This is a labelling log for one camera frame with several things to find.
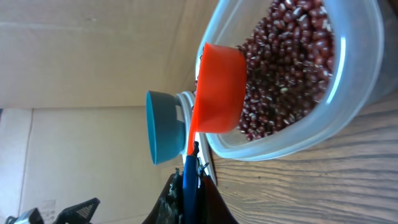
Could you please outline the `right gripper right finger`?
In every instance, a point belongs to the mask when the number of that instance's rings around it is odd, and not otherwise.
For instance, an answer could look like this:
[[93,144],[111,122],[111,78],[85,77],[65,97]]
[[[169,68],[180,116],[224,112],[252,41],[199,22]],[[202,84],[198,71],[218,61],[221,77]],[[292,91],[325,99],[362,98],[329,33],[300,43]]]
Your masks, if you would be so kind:
[[197,221],[201,224],[238,224],[225,204],[212,178],[205,174],[205,167],[198,168]]

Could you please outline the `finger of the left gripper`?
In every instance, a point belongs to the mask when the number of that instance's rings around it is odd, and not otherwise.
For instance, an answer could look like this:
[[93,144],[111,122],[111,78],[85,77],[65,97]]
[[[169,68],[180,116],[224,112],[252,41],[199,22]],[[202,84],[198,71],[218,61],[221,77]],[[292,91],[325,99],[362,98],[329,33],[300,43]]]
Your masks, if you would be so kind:
[[98,198],[63,209],[53,224],[91,224],[91,219],[100,204]]

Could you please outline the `red adzuki beans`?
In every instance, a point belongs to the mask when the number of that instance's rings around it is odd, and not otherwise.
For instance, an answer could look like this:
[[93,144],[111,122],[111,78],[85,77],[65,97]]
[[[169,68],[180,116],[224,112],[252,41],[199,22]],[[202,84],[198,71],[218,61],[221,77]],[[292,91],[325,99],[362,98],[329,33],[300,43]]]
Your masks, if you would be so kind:
[[247,141],[296,123],[321,102],[333,76],[334,36],[322,0],[273,0],[243,44],[246,95],[237,130]]

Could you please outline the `orange measuring scoop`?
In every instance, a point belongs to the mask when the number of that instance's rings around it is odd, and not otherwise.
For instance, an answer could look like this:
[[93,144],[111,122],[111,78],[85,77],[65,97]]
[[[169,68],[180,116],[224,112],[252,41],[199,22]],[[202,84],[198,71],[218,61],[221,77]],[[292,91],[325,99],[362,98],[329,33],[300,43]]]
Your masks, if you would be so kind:
[[243,109],[246,79],[246,61],[239,50],[205,44],[200,60],[183,173],[185,223],[198,223],[199,165],[195,134],[224,134],[238,125]]

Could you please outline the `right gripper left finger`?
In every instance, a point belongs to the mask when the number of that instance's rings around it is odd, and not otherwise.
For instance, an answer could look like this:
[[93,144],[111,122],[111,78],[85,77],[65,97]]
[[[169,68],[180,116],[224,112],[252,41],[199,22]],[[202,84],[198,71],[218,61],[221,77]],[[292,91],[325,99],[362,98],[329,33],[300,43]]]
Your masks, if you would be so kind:
[[180,169],[170,175],[152,211],[143,224],[184,224],[183,176]]

